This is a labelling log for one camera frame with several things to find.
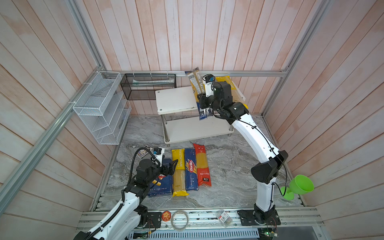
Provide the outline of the yellow Pastatime spaghetti bag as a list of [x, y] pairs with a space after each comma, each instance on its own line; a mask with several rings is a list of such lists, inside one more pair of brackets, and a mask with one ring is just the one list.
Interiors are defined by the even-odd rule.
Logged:
[[173, 197], [185, 197], [189, 194], [186, 190], [185, 149], [172, 150], [173, 161], [178, 160], [173, 175]]
[[243, 95], [243, 93], [240, 91], [240, 89], [236, 86], [236, 84], [231, 80], [229, 76], [224, 77], [216, 77], [217, 82], [226, 82], [231, 86], [231, 92], [233, 96], [234, 102], [240, 102], [245, 105], [246, 109], [248, 110], [249, 107], [246, 104], [246, 98]]

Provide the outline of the blue Barilla spaghetti box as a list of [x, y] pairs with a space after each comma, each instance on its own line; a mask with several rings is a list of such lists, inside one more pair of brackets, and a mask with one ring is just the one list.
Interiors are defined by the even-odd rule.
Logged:
[[198, 190], [198, 172], [196, 152], [193, 148], [185, 149], [185, 167], [186, 167], [186, 190]]

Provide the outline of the clear blue spaghetti bag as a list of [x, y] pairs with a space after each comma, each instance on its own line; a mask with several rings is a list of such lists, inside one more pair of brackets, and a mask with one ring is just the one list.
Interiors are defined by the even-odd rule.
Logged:
[[201, 75], [199, 68], [195, 68], [192, 71], [186, 71], [185, 73], [190, 81], [190, 84], [192, 86], [193, 93], [196, 99], [196, 103], [199, 111], [199, 120], [204, 120], [212, 116], [213, 114], [210, 108], [200, 109], [198, 95], [206, 95], [206, 93], [205, 93], [203, 76]]

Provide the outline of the red spaghetti bag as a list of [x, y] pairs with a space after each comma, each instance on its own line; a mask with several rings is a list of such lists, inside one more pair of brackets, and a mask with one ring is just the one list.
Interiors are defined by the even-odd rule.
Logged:
[[211, 187], [211, 175], [208, 165], [206, 148], [203, 145], [194, 144], [197, 160], [198, 186]]

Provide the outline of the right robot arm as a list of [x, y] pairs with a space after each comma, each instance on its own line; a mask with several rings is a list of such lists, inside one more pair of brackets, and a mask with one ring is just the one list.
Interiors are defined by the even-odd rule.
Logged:
[[286, 151], [279, 151], [257, 127], [251, 114], [241, 102], [234, 102], [231, 85], [227, 82], [209, 82], [198, 95], [200, 106], [210, 109], [215, 118], [227, 121], [251, 146], [259, 163], [251, 168], [257, 181], [257, 199], [253, 211], [239, 211], [246, 225], [266, 225], [277, 216], [274, 191], [278, 185], [278, 172], [288, 158]]

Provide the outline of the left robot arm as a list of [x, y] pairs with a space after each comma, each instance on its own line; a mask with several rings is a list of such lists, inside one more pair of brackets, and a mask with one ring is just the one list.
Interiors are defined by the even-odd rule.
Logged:
[[141, 202], [148, 195], [151, 184], [160, 175], [172, 176], [178, 160], [159, 164], [144, 159], [136, 168], [137, 174], [121, 191], [121, 200], [88, 232], [79, 232], [76, 240], [124, 240], [138, 226], [147, 224], [148, 208]]

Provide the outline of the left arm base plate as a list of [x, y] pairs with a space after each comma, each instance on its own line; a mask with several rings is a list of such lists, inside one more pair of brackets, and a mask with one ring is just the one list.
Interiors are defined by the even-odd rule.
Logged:
[[159, 229], [162, 223], [162, 212], [149, 212], [140, 215], [138, 229], [151, 228]]

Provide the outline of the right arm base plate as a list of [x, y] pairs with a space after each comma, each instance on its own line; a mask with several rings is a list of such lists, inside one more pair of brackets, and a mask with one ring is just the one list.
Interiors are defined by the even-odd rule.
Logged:
[[281, 225], [276, 209], [271, 209], [266, 213], [260, 210], [239, 210], [237, 213], [242, 226]]

